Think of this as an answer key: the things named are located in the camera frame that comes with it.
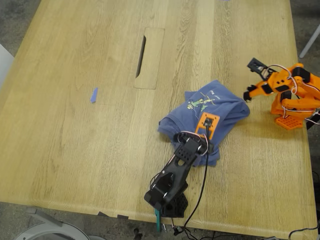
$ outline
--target orange bracket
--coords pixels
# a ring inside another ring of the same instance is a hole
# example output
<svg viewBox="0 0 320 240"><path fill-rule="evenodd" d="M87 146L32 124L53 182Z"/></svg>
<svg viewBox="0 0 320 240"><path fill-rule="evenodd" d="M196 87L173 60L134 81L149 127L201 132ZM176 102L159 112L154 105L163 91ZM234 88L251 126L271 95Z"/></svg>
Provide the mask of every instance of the orange bracket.
<svg viewBox="0 0 320 240"><path fill-rule="evenodd" d="M212 120L212 123L209 126L209 132L210 132L209 140L211 140L213 135L214 135L214 133L215 133L215 130L216 130L216 127L217 127L218 122L220 120L220 117L218 115L214 115L214 114L211 114L211 113L208 113L208 112L202 113L202 115L201 115L201 117L199 119L199 122L198 122L198 124L196 126L196 129L195 129L195 133L196 134L199 134L198 131L200 129L204 129L204 130L207 129L206 126L204 125L206 119L211 119Z"/></svg>

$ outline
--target white chair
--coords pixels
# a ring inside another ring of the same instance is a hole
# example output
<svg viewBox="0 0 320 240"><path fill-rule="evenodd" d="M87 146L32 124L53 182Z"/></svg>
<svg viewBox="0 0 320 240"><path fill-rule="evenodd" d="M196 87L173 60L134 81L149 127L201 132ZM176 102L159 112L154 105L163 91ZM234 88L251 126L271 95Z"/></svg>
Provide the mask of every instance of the white chair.
<svg viewBox="0 0 320 240"><path fill-rule="evenodd" d="M310 40L308 41L308 43L305 45L305 47L302 50L302 52L300 53L299 58L302 59L306 55L306 53L308 52L309 48L314 43L314 41L316 40L316 38L318 37L319 34L320 34L320 24L317 27L317 29L315 30L315 32L312 35L312 37L310 38Z"/></svg>
<svg viewBox="0 0 320 240"><path fill-rule="evenodd" d="M58 221L36 208L30 207L26 213L41 223L20 233L14 240L105 240L99 236L88 236L78 227Z"/></svg>
<svg viewBox="0 0 320 240"><path fill-rule="evenodd" d="M13 61L14 57L0 44L0 88Z"/></svg>

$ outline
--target blue tape piece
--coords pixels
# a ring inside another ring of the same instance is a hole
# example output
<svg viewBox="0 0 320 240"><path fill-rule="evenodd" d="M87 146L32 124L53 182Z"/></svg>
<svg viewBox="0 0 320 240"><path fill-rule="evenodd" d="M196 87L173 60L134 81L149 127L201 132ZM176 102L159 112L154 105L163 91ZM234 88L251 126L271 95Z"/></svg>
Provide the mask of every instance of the blue tape piece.
<svg viewBox="0 0 320 240"><path fill-rule="evenodd" d="M91 101L92 104L96 102L97 93L98 93L98 88L96 87L96 88L93 90L92 96L91 96L91 98L90 98L90 101Z"/></svg>

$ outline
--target cartoon character print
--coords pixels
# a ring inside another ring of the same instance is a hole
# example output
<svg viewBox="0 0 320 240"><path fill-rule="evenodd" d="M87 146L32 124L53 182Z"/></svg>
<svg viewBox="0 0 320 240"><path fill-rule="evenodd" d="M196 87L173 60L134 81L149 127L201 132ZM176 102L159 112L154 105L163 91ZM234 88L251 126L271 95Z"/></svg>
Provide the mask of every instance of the cartoon character print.
<svg viewBox="0 0 320 240"><path fill-rule="evenodd" d="M211 103L212 105L215 105L213 103L214 99L211 99L208 97L208 95L204 95L202 92L200 92L202 96L206 97L207 99L200 98L198 101L189 101L188 105L186 106L188 109L195 110L195 108L201 106L201 112L205 110L208 107L208 103Z"/></svg>

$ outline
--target wooden table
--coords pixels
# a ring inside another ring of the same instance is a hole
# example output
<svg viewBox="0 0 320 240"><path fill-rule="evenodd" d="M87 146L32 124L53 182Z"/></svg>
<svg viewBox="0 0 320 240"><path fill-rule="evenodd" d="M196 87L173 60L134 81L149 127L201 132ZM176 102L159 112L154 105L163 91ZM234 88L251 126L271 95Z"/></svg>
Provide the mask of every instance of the wooden table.
<svg viewBox="0 0 320 240"><path fill-rule="evenodd" d="M213 79L242 96L252 57L297 62L288 0L42 0L0 92L0 201L155 222L144 194L173 153L159 120ZM306 130L276 125L272 100L220 144L190 227L285 239L316 225ZM192 168L186 216L202 181Z"/></svg>

